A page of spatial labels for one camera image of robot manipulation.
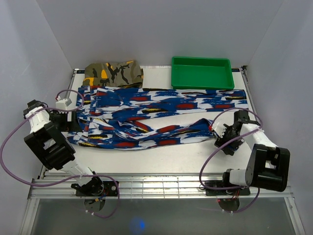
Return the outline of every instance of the blue light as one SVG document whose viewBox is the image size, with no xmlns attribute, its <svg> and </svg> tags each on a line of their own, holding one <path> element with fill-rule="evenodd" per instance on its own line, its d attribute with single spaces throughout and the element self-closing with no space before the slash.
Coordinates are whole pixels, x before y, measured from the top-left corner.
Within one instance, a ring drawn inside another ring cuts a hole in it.
<svg viewBox="0 0 313 235">
<path fill-rule="evenodd" d="M 143 222 L 143 220 L 140 220 L 140 228 L 144 229 L 145 228 L 145 222 Z"/>
<path fill-rule="evenodd" d="M 134 235 L 141 235 L 145 230 L 146 224 L 143 219 L 134 217 L 131 219 L 129 228 L 132 234 Z"/>
</svg>

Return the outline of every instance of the green tray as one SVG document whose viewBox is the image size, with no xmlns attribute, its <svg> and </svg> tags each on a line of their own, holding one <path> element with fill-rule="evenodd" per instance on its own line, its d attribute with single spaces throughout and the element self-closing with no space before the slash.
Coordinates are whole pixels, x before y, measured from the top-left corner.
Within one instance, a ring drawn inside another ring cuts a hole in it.
<svg viewBox="0 0 313 235">
<path fill-rule="evenodd" d="M 173 57 L 174 89 L 232 90 L 234 79 L 228 59 Z"/>
</svg>

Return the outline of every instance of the camouflage cloth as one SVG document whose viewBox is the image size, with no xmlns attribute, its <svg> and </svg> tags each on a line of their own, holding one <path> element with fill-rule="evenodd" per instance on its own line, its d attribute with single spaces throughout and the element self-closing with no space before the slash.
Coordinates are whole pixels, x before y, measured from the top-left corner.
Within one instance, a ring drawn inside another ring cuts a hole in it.
<svg viewBox="0 0 313 235">
<path fill-rule="evenodd" d="M 83 86 L 141 88 L 143 70 L 136 60 L 125 63 L 96 63 L 85 68 Z"/>
</svg>

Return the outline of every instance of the yellow pattern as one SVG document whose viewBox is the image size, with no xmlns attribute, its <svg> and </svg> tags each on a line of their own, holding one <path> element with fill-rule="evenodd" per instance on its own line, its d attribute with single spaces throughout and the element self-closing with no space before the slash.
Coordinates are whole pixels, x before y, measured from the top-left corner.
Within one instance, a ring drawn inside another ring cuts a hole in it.
<svg viewBox="0 0 313 235">
<path fill-rule="evenodd" d="M 150 112 L 150 111 L 158 111 L 158 110 L 161 110 L 161 109 L 146 109 L 145 111 Z"/>
<path fill-rule="evenodd" d="M 94 77 L 86 77 L 86 78 L 84 79 L 84 82 L 85 82 L 87 79 L 89 79 L 89 85 L 92 86 L 92 85 L 93 85 Z"/>
<path fill-rule="evenodd" d="M 102 72 L 101 72 L 101 77 L 102 77 L 102 78 L 108 78 L 108 75 L 107 75 L 107 73 L 106 73 L 105 70 L 102 70 Z"/>
<path fill-rule="evenodd" d="M 102 139 L 103 137 L 101 137 L 101 136 L 90 136 L 89 137 L 89 139 L 95 139 L 95 140 L 97 140 L 97 139 Z"/>
<path fill-rule="evenodd" d="M 142 130 L 143 132 L 147 133 L 149 131 L 145 130 L 145 129 L 142 129 L 142 128 L 139 128 L 140 130 Z"/>
<path fill-rule="evenodd" d="M 185 134 L 185 133 L 190 133 L 190 132 L 191 132 L 190 130 L 189 131 L 182 131 L 179 134 Z"/>
<path fill-rule="evenodd" d="M 80 143 L 80 145 L 82 145 L 82 146 L 92 146 L 92 147 L 96 147 L 95 144 L 91 144 L 91 143 Z"/>
<path fill-rule="evenodd" d="M 109 64 L 108 64 L 108 63 L 106 63 L 106 65 L 109 67 Z M 114 70 L 112 65 L 111 65 L 111 69 Z"/>
<path fill-rule="evenodd" d="M 93 118 L 94 120 L 98 120 L 98 121 L 102 121 L 103 122 L 103 120 L 102 119 L 100 119 L 100 118 Z"/>
</svg>

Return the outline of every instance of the white enclosure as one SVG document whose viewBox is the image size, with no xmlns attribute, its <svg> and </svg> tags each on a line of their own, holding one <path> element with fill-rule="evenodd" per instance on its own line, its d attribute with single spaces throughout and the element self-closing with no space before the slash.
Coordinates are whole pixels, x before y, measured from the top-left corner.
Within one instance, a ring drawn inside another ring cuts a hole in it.
<svg viewBox="0 0 313 235">
<path fill-rule="evenodd" d="M 313 234 L 311 0 L 0 0 L 0 19 L 1 142 L 27 102 L 53 104 L 72 70 L 93 62 L 170 65 L 172 56 L 196 56 L 248 65 L 264 130 L 291 151 L 291 188 L 306 234 Z M 28 132 L 22 127 L 3 153 L 8 168 L 30 181 L 41 165 L 24 144 Z M 0 169 L 1 234 L 19 233 L 28 193 Z"/>
</svg>

